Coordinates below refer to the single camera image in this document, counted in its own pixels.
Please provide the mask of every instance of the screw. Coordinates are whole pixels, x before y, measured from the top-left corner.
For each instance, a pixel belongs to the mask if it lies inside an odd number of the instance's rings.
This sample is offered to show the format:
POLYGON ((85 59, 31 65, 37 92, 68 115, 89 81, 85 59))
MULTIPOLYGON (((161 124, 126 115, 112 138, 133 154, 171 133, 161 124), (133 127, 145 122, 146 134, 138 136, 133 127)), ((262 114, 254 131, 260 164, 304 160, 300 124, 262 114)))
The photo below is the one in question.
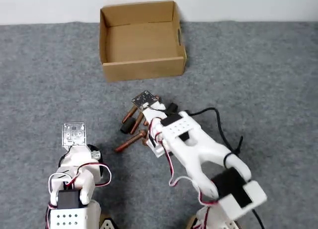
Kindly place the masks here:
POLYGON ((145 138, 147 135, 147 132, 145 130, 140 130, 139 133, 135 136, 133 136, 132 138, 130 138, 128 141, 126 141, 125 143, 123 143, 121 146, 117 147, 115 149, 116 152, 121 152, 123 151, 125 148, 127 148, 128 146, 130 146, 131 144, 133 144, 134 142, 136 142, 137 140, 139 140, 140 138, 145 138))
POLYGON ((148 126, 149 124, 148 124, 148 121, 145 119, 145 121, 144 121, 144 126, 148 126))
POLYGON ((143 145, 144 145, 144 146, 148 146, 148 145, 147 145, 147 141, 148 141, 148 139, 143 139, 143 145))
POLYGON ((127 115, 124 117, 122 120, 122 123, 125 123, 129 117, 131 117, 136 111, 137 111, 137 106, 133 105, 133 107, 130 109, 130 111, 127 113, 127 115))
POLYGON ((132 128, 131 131, 130 131, 130 134, 134 134, 134 133, 135 133, 135 131, 137 130, 139 124, 140 124, 141 121, 143 120, 143 117, 144 117, 143 113, 140 112, 139 115, 138 115, 138 117, 137 117, 137 119, 136 119, 136 122, 135 122, 133 128, 132 128))

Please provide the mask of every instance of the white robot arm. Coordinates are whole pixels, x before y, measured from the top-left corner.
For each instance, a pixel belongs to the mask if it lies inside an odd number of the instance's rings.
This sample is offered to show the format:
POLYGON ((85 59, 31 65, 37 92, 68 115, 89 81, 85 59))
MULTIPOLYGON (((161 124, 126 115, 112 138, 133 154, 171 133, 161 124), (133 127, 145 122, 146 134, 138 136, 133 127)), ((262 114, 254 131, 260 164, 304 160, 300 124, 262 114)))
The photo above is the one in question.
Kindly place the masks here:
MULTIPOLYGON (((102 162, 98 148, 86 144, 84 122, 63 124, 62 146, 67 153, 48 181, 50 202, 46 229, 98 229, 101 208, 91 198, 95 187, 110 183, 111 172, 102 162), (109 172, 109 179, 98 184, 104 168, 109 172)), ((109 226, 104 228, 114 228, 111 223, 107 224, 109 226)))
POLYGON ((185 167, 199 201, 205 207, 197 213, 194 229, 238 229, 235 220, 266 201, 260 185, 251 180, 247 165, 227 147, 215 142, 186 112, 167 116, 165 106, 148 91, 133 99, 149 122, 147 145, 157 157, 172 152, 185 167), (226 170, 209 179, 201 164, 210 161, 226 170), (213 200, 204 203, 205 195, 213 200))

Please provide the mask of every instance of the open cardboard box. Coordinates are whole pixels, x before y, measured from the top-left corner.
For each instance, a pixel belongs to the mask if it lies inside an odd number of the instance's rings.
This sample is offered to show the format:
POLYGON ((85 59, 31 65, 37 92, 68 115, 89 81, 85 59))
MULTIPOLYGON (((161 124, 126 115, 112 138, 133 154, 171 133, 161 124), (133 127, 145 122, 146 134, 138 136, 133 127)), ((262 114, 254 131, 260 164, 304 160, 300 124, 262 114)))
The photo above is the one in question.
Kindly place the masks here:
POLYGON ((99 53, 107 81, 183 74, 186 53, 176 3, 103 7, 99 53))

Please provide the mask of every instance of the white wall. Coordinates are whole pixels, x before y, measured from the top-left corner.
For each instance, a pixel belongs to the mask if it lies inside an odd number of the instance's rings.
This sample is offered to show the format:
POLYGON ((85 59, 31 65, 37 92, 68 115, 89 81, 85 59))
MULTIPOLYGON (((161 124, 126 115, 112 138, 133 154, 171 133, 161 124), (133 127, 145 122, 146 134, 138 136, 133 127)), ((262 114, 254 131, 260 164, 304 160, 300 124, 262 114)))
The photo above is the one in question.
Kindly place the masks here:
MULTIPOLYGON (((0 0, 0 24, 99 22, 105 4, 149 0, 0 0)), ((186 21, 317 21, 318 0, 175 0, 186 21)))

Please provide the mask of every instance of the box handle hole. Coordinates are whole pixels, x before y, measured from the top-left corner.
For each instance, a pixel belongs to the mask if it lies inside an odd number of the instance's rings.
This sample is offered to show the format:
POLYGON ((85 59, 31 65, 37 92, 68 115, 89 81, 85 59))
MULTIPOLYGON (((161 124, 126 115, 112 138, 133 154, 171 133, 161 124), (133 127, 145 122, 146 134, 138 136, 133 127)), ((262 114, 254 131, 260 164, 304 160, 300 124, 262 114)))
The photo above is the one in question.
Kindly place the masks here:
POLYGON ((180 29, 178 29, 178 42, 179 42, 179 45, 181 46, 181 31, 180 31, 180 29))

